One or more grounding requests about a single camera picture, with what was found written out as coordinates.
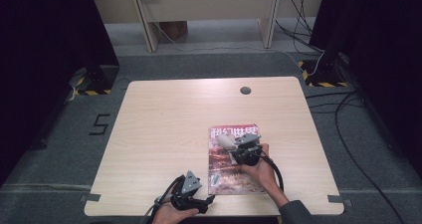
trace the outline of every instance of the red magazine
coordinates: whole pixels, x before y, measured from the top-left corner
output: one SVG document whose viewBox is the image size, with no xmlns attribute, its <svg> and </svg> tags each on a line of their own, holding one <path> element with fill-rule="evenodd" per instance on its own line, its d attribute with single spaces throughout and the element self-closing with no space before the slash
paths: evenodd
<svg viewBox="0 0 422 224">
<path fill-rule="evenodd" d="M 264 193 L 264 188 L 243 173 L 240 165 L 232 164 L 229 153 L 217 141 L 217 137 L 221 134 L 234 135 L 238 138 L 245 133 L 258 134 L 258 127 L 255 124 L 240 124 L 216 125 L 209 128 L 208 193 L 210 195 Z"/>
</svg>

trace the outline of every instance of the person's left hand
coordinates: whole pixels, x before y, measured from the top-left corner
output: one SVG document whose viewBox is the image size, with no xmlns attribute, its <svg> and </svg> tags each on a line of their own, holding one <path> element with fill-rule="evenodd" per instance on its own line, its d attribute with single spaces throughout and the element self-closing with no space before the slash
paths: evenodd
<svg viewBox="0 0 422 224">
<path fill-rule="evenodd" d="M 198 213 L 199 210 L 196 208 L 179 211 L 173 207 L 171 202 L 166 202 L 155 213 L 152 224 L 177 224 L 183 219 L 195 216 Z"/>
</svg>

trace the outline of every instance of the round black hole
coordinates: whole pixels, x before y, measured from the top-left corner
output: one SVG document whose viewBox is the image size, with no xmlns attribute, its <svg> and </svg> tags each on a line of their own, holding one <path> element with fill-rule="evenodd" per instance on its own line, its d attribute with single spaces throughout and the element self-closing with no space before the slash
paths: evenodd
<svg viewBox="0 0 422 224">
<path fill-rule="evenodd" d="M 242 93 L 243 95 L 248 95 L 251 93 L 251 89 L 249 87 L 243 87 L 240 89 L 240 93 Z"/>
</svg>

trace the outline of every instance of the gray carpet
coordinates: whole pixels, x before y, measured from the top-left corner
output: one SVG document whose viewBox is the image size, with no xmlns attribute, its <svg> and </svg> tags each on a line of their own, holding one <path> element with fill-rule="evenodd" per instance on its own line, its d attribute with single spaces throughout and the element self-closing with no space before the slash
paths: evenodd
<svg viewBox="0 0 422 224">
<path fill-rule="evenodd" d="M 299 61 L 305 58 L 293 54 Z M 301 71 L 281 53 L 120 57 L 120 71 L 108 96 L 77 96 L 63 106 L 46 137 L 48 147 L 27 151 L 0 189 L 0 224 L 138 223 L 138 217 L 87 217 L 81 196 L 89 193 L 127 85 L 131 81 L 295 76 Z M 309 88 L 306 96 L 354 88 Z M 339 103 L 342 96 L 308 99 L 310 106 Z M 356 161 L 385 192 L 406 223 L 422 223 L 422 181 L 407 160 L 393 153 L 358 95 L 338 115 L 339 128 Z M 316 216 L 317 223 L 398 223 L 372 184 L 347 155 L 335 130 L 336 106 L 311 108 L 316 128 L 341 196 L 339 216 Z M 108 124 L 104 135 L 95 127 Z M 275 223 L 274 219 L 193 218 L 185 223 Z"/>
</svg>

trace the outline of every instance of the table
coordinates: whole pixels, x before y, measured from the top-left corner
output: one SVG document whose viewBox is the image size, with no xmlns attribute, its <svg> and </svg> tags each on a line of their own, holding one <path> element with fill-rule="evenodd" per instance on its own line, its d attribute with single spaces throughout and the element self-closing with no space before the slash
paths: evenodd
<svg viewBox="0 0 422 224">
<path fill-rule="evenodd" d="M 242 87 L 251 93 L 243 95 Z M 88 201 L 89 216 L 140 216 L 187 170 L 208 196 L 208 128 L 255 123 L 270 144 L 285 191 L 311 214 L 340 214 L 328 162 L 299 81 L 292 77 L 142 81 L 130 83 Z M 218 195 L 206 216 L 279 215 L 267 194 Z"/>
</svg>

